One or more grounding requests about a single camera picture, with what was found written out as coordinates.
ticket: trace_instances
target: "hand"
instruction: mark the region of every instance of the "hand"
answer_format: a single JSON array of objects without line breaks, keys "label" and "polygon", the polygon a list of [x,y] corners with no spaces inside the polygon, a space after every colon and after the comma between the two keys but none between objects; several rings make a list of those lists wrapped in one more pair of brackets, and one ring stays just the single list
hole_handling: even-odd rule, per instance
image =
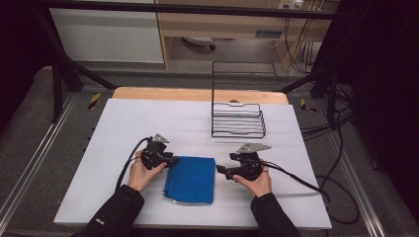
[{"label": "hand", "polygon": [[248,181],[238,175],[234,175],[233,180],[246,187],[250,193],[258,198],[272,192],[271,177],[267,166],[263,167],[261,175],[255,181]]},{"label": "hand", "polygon": [[163,171],[163,169],[167,166],[167,163],[161,163],[159,166],[152,170],[147,170],[145,166],[142,164],[141,156],[142,151],[135,152],[135,162],[130,166],[129,170],[129,181],[128,185],[139,191],[140,193],[148,187],[151,180],[158,174]]}]

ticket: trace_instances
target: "blue towel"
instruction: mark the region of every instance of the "blue towel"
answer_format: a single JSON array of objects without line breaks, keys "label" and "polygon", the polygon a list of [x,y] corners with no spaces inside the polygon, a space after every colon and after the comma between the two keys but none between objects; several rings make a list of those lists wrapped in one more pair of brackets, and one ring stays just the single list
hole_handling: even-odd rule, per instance
[{"label": "blue towel", "polygon": [[175,201],[212,203],[215,160],[204,157],[179,157],[169,169],[164,196]]}]

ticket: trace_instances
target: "black sleeve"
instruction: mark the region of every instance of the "black sleeve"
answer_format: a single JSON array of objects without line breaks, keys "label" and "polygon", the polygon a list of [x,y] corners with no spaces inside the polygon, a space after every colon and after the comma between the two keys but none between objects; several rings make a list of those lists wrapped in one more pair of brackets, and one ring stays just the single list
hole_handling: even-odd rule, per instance
[{"label": "black sleeve", "polygon": [[96,212],[83,231],[73,236],[129,236],[133,222],[143,205],[144,198],[141,194],[124,185]]},{"label": "black sleeve", "polygon": [[274,194],[253,198],[250,208],[258,222],[260,237],[301,236]]}]

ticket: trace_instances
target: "black cable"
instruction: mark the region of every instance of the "black cable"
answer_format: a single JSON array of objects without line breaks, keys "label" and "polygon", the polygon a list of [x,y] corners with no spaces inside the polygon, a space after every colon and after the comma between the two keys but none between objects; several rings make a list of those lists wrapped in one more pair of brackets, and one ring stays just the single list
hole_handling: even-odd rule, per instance
[{"label": "black cable", "polygon": [[317,137],[319,137],[319,136],[321,136],[321,135],[326,134],[327,132],[329,132],[329,131],[331,131],[331,130],[332,130],[332,129],[327,130],[327,131],[324,131],[324,132],[321,132],[320,134],[316,134],[316,135],[314,135],[314,136],[311,136],[311,137],[305,138],[305,139],[304,139],[304,141],[308,141],[308,140],[312,140],[312,139],[314,139],[314,138],[317,138]]},{"label": "black cable", "polygon": [[118,181],[117,181],[117,186],[115,187],[115,192],[116,192],[116,191],[120,188],[121,183],[123,182],[123,178],[124,178],[124,175],[126,174],[126,170],[127,170],[128,166],[129,166],[129,163],[130,163],[132,160],[134,160],[134,159],[138,158],[138,157],[134,157],[134,158],[132,158],[132,159],[131,159],[132,155],[135,153],[135,151],[136,151],[136,149],[138,148],[138,146],[139,146],[139,145],[141,145],[141,143],[142,143],[142,142],[144,142],[144,141],[150,141],[152,138],[153,138],[152,136],[142,138],[140,141],[138,141],[138,143],[137,143],[137,144],[135,145],[135,147],[132,149],[132,152],[131,152],[131,153],[129,154],[129,156],[128,156],[128,160],[126,161],[126,164],[124,165],[123,170],[122,170],[122,171],[121,171],[121,173],[120,173],[120,177],[118,178]]},{"label": "black cable", "polygon": [[[316,178],[322,178],[322,179],[325,179],[326,178],[326,176],[315,176],[315,177]],[[341,224],[346,224],[346,225],[355,224],[360,219],[361,212],[360,212],[360,207],[358,206],[358,203],[355,200],[354,196],[351,194],[351,192],[349,192],[347,189],[345,189],[345,187],[343,187],[341,184],[339,184],[339,182],[337,182],[336,180],[334,180],[334,179],[332,179],[330,177],[328,177],[327,179],[330,182],[334,183],[336,186],[338,186],[343,192],[345,192],[349,196],[349,198],[351,199],[351,201],[354,203],[354,206],[355,206],[355,209],[356,209],[356,212],[357,212],[356,213],[356,216],[352,220],[340,220],[340,219],[334,217],[333,215],[331,215],[330,213],[329,213],[329,217],[332,220],[334,220],[334,221],[336,221],[338,223],[341,223]]]},{"label": "black cable", "polygon": [[330,178],[330,175],[333,173],[333,171],[336,169],[339,161],[341,160],[342,157],[342,150],[343,150],[343,138],[342,138],[342,131],[340,128],[340,116],[342,115],[343,112],[345,112],[346,110],[348,110],[349,108],[345,108],[342,111],[339,112],[338,117],[337,117],[337,122],[336,122],[336,128],[338,130],[338,135],[339,135],[339,140],[340,140],[340,145],[339,145],[339,152],[338,152],[338,157],[335,161],[335,163],[333,164],[332,168],[329,170],[329,172],[326,175],[326,178],[323,180],[323,182],[320,185],[320,189],[323,189],[324,184],[326,183],[326,181]]},{"label": "black cable", "polygon": [[269,161],[254,161],[254,160],[250,160],[250,159],[243,159],[241,161],[250,162],[250,163],[257,163],[257,164],[261,164],[263,166],[267,166],[267,167],[273,168],[275,170],[281,171],[284,174],[293,178],[295,181],[299,182],[300,184],[302,184],[302,185],[304,185],[304,186],[306,186],[306,187],[308,187],[308,188],[310,188],[314,191],[319,192],[321,195],[323,195],[326,198],[327,205],[330,203],[330,195],[328,193],[326,193],[325,191],[323,191],[322,189],[320,189],[320,188],[318,188],[314,185],[309,184],[308,182],[302,180],[300,177],[298,177],[294,174],[291,174],[290,172],[284,170],[281,166],[279,166],[275,163],[272,163],[272,162],[269,162]]}]

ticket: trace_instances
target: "white tabletop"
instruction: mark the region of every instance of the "white tabletop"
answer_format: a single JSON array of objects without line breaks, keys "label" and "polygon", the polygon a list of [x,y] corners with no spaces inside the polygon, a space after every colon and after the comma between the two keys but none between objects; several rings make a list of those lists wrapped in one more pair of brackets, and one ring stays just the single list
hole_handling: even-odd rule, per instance
[{"label": "white tabletop", "polygon": [[[67,226],[86,224],[113,194],[127,156],[142,138],[160,133],[170,140],[166,151],[177,156],[213,157],[216,164],[238,167],[229,159],[244,142],[272,149],[259,156],[317,186],[292,106],[261,104],[264,138],[215,138],[210,135],[210,102],[110,99],[54,219]],[[275,170],[273,193],[299,229],[330,229],[321,195]],[[134,226],[167,228],[256,228],[253,198],[224,175],[215,174],[211,205],[184,205],[162,195],[167,169],[143,192],[145,205]]]}]

